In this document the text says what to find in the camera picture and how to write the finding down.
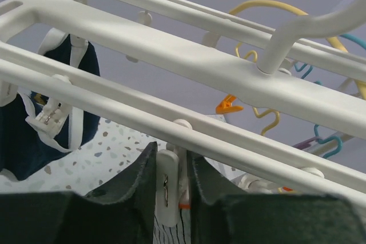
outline navy fabric with white trim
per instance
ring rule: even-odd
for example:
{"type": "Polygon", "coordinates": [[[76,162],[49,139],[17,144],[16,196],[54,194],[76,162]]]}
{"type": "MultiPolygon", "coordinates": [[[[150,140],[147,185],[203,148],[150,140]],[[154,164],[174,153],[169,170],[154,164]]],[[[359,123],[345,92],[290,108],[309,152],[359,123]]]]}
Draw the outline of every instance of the navy fabric with white trim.
{"type": "MultiPolygon", "coordinates": [[[[71,41],[66,39],[54,50],[45,53],[45,56],[69,65],[71,41]]],[[[79,64],[79,69],[95,75],[100,75],[97,55],[94,46],[89,43],[87,51],[79,64]]],[[[36,115],[41,112],[42,106],[37,103],[37,93],[32,92],[31,101],[36,115]]],[[[41,96],[44,102],[48,97],[41,96]]],[[[0,171],[6,169],[12,172],[17,180],[24,180],[51,161],[60,159],[67,153],[45,145],[37,132],[25,121],[28,116],[23,100],[18,94],[16,99],[0,108],[0,171]]],[[[81,144],[85,144],[95,136],[99,117],[84,111],[83,135],[81,144]]],[[[61,132],[55,140],[62,146],[69,145],[69,119],[65,122],[61,132]]]]}

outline drying rack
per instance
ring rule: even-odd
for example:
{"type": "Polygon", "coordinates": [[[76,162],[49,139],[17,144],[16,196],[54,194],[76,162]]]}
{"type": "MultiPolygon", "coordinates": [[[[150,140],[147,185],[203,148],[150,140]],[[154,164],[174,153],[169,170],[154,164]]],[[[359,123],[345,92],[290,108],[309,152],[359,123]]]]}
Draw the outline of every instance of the drying rack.
{"type": "MultiPolygon", "coordinates": [[[[119,1],[261,48],[267,47],[274,32],[271,28],[185,0],[119,1]]],[[[358,0],[355,5],[363,8],[364,2],[366,0],[358,0]]],[[[342,12],[334,13],[332,17],[339,20],[345,16],[342,12]]],[[[312,18],[304,18],[301,20],[306,22],[300,24],[307,26],[312,18]]],[[[364,21],[365,14],[362,20],[358,18],[344,28],[327,30],[324,35],[306,31],[300,32],[300,36],[292,33],[288,44],[280,44],[283,50],[276,55],[275,63],[278,65],[279,58],[285,55],[366,82],[365,58],[306,39],[292,45],[302,35],[336,35],[364,21]]],[[[275,109],[363,139],[366,139],[366,101],[273,72],[276,64],[266,67],[266,60],[258,61],[262,69],[266,68],[260,70],[256,64],[220,52],[210,45],[200,45],[74,0],[8,0],[0,3],[2,84],[27,87],[298,191],[343,195],[366,217],[365,174],[6,43],[35,23],[50,25],[233,94],[249,105],[275,109]],[[55,74],[66,75],[72,84],[60,83],[51,77],[55,74]],[[173,123],[177,119],[187,120],[193,130],[173,123]],[[325,179],[300,170],[302,167],[319,169],[325,179]]],[[[288,29],[284,26],[277,30],[268,48],[277,45],[278,37],[286,34],[288,29]]]]}

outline blue hanger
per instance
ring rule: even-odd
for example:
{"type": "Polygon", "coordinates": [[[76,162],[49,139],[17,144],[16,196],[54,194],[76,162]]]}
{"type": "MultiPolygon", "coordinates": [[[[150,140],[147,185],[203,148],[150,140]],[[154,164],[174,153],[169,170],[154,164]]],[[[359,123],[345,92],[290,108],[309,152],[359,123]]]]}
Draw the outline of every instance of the blue hanger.
{"type": "MultiPolygon", "coordinates": [[[[323,85],[320,81],[315,81],[314,83],[318,84],[318,85],[323,85]]],[[[326,139],[321,139],[319,137],[318,127],[319,127],[319,125],[314,125],[314,134],[315,134],[316,137],[318,137],[318,139],[316,139],[316,142],[318,144],[321,144],[321,145],[326,144],[327,142],[330,142],[332,140],[336,140],[337,143],[338,143],[338,147],[336,149],[334,149],[333,151],[330,151],[330,152],[324,154],[323,158],[329,158],[329,157],[339,153],[343,148],[342,139],[340,139],[339,137],[328,137],[326,139]]]]}
{"type": "Polygon", "coordinates": [[[366,41],[362,40],[361,38],[358,38],[352,34],[342,34],[341,37],[358,44],[359,46],[361,46],[366,50],[366,41]]]}
{"type": "MultiPolygon", "coordinates": [[[[300,68],[297,66],[297,64],[295,63],[295,70],[299,73],[301,71],[303,71],[305,69],[305,67],[307,66],[307,64],[303,64],[300,68]]],[[[313,66],[310,66],[309,69],[306,71],[305,74],[303,74],[303,76],[301,76],[301,79],[305,79],[305,77],[307,77],[309,75],[309,73],[311,73],[311,71],[313,70],[313,66]]]]}

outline yellow hanger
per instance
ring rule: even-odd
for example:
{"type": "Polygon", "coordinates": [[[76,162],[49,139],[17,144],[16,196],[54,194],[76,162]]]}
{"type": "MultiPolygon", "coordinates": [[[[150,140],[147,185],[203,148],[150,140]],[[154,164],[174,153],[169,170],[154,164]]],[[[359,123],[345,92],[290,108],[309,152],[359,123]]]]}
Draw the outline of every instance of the yellow hanger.
{"type": "MultiPolygon", "coordinates": [[[[239,43],[235,47],[235,53],[236,53],[236,55],[238,57],[240,57],[239,47],[241,46],[241,44],[242,43],[239,43]]],[[[247,54],[245,55],[244,59],[248,59],[251,55],[254,56],[254,59],[253,59],[254,63],[257,62],[257,60],[258,60],[258,53],[256,51],[249,51],[249,52],[247,52],[247,54]]],[[[234,108],[237,108],[236,111],[241,111],[239,109],[241,106],[231,106],[230,105],[230,107],[229,107],[230,109],[225,109],[224,105],[225,105],[225,102],[228,100],[228,98],[230,99],[230,104],[231,104],[231,102],[233,102],[236,99],[236,97],[234,95],[231,95],[231,94],[227,95],[225,97],[225,99],[223,101],[221,101],[221,103],[216,107],[216,113],[217,114],[220,114],[220,113],[217,112],[217,109],[219,109],[219,111],[221,112],[221,114],[232,113],[232,111],[230,111],[230,110],[231,109],[234,109],[234,108]]],[[[266,111],[264,111],[263,113],[260,114],[258,112],[257,108],[252,107],[252,109],[253,109],[253,112],[254,112],[254,115],[256,116],[256,118],[265,117],[266,115],[268,115],[270,113],[274,113],[275,116],[276,116],[276,119],[271,124],[269,124],[268,126],[266,126],[266,127],[264,127],[262,129],[261,135],[265,135],[265,133],[267,131],[269,131],[270,129],[276,127],[280,123],[280,113],[278,111],[268,109],[268,110],[266,110],[266,111]]]]}
{"type": "MultiPolygon", "coordinates": [[[[296,15],[307,15],[308,13],[300,10],[299,8],[296,8],[294,6],[291,6],[289,4],[286,4],[284,2],[280,2],[280,1],[274,1],[274,0],[249,0],[249,1],[245,1],[242,4],[238,5],[237,7],[235,7],[234,9],[232,9],[229,14],[231,15],[237,15],[238,13],[251,8],[251,7],[275,7],[281,10],[285,10],[285,11],[289,11],[293,14],[296,15]]],[[[346,49],[346,47],[340,42],[340,40],[338,39],[338,37],[328,37],[326,38],[326,40],[329,42],[329,44],[338,50],[344,51],[344,52],[348,52],[348,50],[346,49]]],[[[363,99],[366,99],[366,83],[359,81],[359,80],[355,80],[357,89],[359,90],[361,96],[363,99]]]]}
{"type": "Polygon", "coordinates": [[[46,102],[42,99],[42,94],[36,94],[34,100],[41,105],[46,105],[46,102]]]}

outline cloth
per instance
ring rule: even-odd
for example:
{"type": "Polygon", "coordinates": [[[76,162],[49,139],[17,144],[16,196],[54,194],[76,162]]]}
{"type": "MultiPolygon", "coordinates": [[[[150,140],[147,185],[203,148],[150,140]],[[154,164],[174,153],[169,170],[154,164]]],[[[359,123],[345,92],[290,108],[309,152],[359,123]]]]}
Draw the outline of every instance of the cloth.
{"type": "MultiPolygon", "coordinates": [[[[46,52],[45,56],[69,64],[70,53],[71,41],[70,36],[67,35],[56,49],[46,52]]],[[[79,64],[79,69],[100,75],[97,55],[91,43],[79,64]]],[[[35,113],[39,114],[42,104],[47,102],[48,97],[32,92],[30,98],[35,107],[35,113]]],[[[28,178],[51,161],[67,155],[67,153],[61,153],[41,142],[37,132],[25,121],[27,116],[19,94],[11,103],[0,107],[0,171],[6,169],[20,181],[28,178]]],[[[84,111],[82,145],[95,136],[99,119],[98,116],[84,111]]],[[[62,147],[68,146],[69,119],[66,120],[55,140],[62,147]]]]}
{"type": "Polygon", "coordinates": [[[157,144],[85,197],[71,192],[0,195],[1,243],[151,244],[157,144]]]}
{"type": "Polygon", "coordinates": [[[154,226],[157,144],[85,197],[72,193],[0,195],[4,243],[359,244],[351,205],[331,196],[247,194],[204,157],[188,153],[190,224],[154,226]]]}
{"type": "Polygon", "coordinates": [[[192,244],[364,243],[351,204],[330,195],[247,194],[188,154],[192,244]]]}

